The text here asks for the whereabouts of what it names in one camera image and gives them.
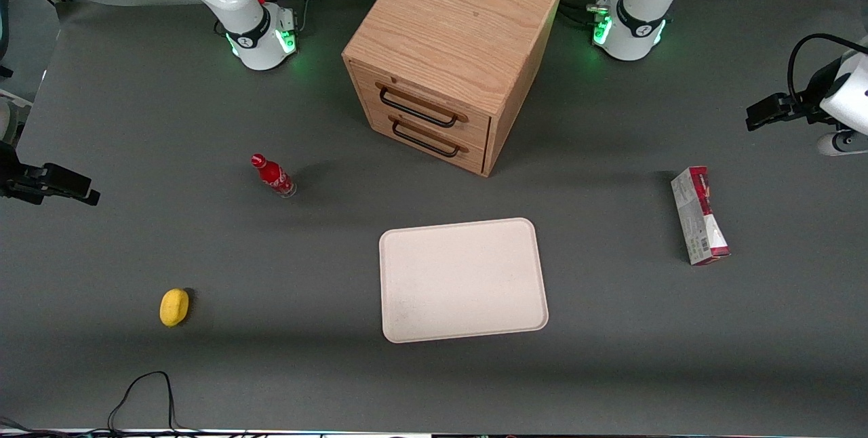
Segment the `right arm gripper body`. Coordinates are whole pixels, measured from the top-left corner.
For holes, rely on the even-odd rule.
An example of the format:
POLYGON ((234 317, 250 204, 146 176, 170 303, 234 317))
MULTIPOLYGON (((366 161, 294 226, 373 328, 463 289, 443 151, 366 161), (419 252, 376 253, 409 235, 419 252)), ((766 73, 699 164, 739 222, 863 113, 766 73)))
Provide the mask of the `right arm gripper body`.
POLYGON ((1 191, 2 197, 39 205, 43 203, 42 196, 19 190, 28 166, 18 158, 18 141, 32 107, 32 102, 1 91, 1 191))

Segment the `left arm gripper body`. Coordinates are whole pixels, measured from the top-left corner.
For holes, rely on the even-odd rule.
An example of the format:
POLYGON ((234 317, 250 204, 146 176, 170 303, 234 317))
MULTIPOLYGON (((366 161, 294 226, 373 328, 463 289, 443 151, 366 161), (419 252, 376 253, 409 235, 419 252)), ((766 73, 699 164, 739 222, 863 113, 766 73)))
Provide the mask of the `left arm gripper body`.
POLYGON ((794 95, 791 112, 807 123, 867 133, 867 56, 849 51, 815 71, 794 95))

